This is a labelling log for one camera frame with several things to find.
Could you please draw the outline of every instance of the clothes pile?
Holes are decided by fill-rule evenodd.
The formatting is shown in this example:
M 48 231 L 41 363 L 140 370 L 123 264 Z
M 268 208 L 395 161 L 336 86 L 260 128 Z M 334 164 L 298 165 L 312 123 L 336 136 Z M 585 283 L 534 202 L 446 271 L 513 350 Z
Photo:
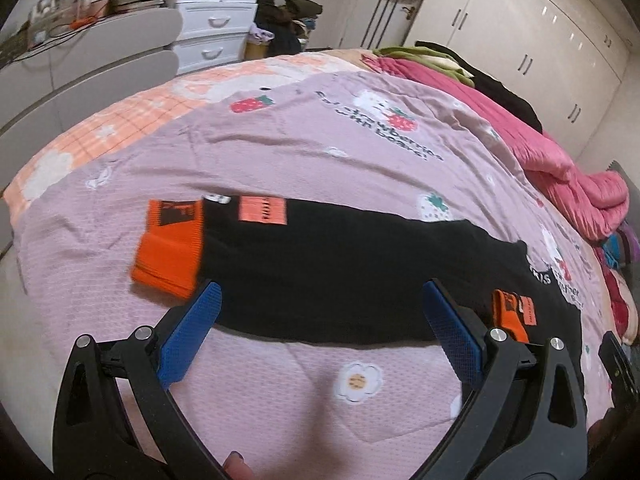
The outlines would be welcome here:
M 302 20 L 311 20 L 313 28 L 322 6 L 311 0 L 285 0 L 277 6 L 275 0 L 258 0 L 255 25 L 274 35 L 268 56 L 293 55 L 302 52 L 301 39 L 308 39 L 310 27 Z
M 262 30 L 255 23 L 252 23 L 246 40 L 254 45 L 263 45 L 269 43 L 273 38 L 275 38 L 275 34 L 268 30 Z

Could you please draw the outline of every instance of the black clothing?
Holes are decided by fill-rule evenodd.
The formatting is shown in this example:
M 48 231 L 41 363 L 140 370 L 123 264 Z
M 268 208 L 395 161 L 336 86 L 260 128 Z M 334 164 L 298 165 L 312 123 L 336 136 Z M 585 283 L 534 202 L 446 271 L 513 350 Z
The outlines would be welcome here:
M 538 120 L 538 117 L 531 105 L 523 98 L 518 97 L 513 92 L 507 90 L 502 83 L 469 65 L 469 63 L 446 46 L 441 46 L 437 43 L 430 43 L 428 41 L 416 41 L 415 46 L 426 46 L 443 54 L 449 54 L 462 68 L 474 75 L 473 82 L 476 85 L 476 90 L 481 94 L 486 95 L 495 103 L 498 103 L 502 108 L 515 115 L 523 123 L 528 124 L 537 132 L 542 133 L 542 124 Z

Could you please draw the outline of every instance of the orange label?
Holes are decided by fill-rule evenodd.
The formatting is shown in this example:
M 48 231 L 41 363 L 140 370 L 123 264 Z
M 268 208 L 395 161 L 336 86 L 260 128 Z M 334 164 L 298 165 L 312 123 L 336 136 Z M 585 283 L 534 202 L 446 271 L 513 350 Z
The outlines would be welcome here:
M 536 326 L 538 324 L 536 321 L 536 307 L 533 305 L 532 299 L 521 296 L 520 303 L 522 304 L 522 317 L 524 319 L 524 324 Z
M 287 224 L 287 203 L 272 196 L 241 196 L 239 219 L 262 224 Z

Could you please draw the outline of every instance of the white flower print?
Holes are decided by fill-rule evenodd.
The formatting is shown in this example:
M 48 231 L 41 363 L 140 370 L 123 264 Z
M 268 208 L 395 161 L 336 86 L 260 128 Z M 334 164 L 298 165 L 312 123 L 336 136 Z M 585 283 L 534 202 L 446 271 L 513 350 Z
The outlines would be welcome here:
M 454 219 L 449 206 L 441 196 L 435 193 L 418 197 L 418 213 L 423 222 L 443 222 Z
M 451 418 L 456 418 L 460 414 L 460 410 L 462 409 L 462 394 L 458 394 L 458 396 L 451 401 L 449 405 L 449 415 Z
M 342 368 L 335 383 L 335 394 L 348 403 L 359 403 L 382 387 L 382 370 L 374 364 L 350 363 Z
M 347 158 L 349 156 L 343 150 L 341 150 L 340 148 L 336 148 L 335 146 L 329 146 L 326 150 L 324 150 L 324 152 L 328 155 L 336 156 L 337 158 Z
M 104 186 L 109 179 L 111 178 L 111 167 L 107 166 L 104 168 L 100 175 L 97 178 L 92 178 L 91 180 L 87 180 L 84 184 L 89 189 L 98 189 L 99 186 Z
M 40 198 L 49 186 L 59 182 L 69 173 L 74 158 L 71 153 L 50 150 L 38 162 L 33 173 L 26 179 L 22 188 L 25 200 L 32 201 Z
M 105 140 L 116 133 L 116 128 L 112 124 L 104 124 L 94 132 L 94 135 L 101 140 Z

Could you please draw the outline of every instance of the sock label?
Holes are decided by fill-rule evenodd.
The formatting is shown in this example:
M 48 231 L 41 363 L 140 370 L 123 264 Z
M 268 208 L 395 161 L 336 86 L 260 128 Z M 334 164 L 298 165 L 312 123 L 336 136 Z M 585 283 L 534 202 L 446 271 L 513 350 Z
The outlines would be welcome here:
M 273 196 L 241 196 L 239 220 L 262 224 L 287 224 L 287 203 Z
M 160 203 L 160 221 L 159 224 L 169 225 L 180 222 L 188 222 L 196 218 L 195 202 L 172 202 L 171 200 L 162 200 Z
M 531 298 L 520 297 L 520 311 L 525 325 L 536 326 L 538 324 L 536 321 L 536 307 L 533 305 Z

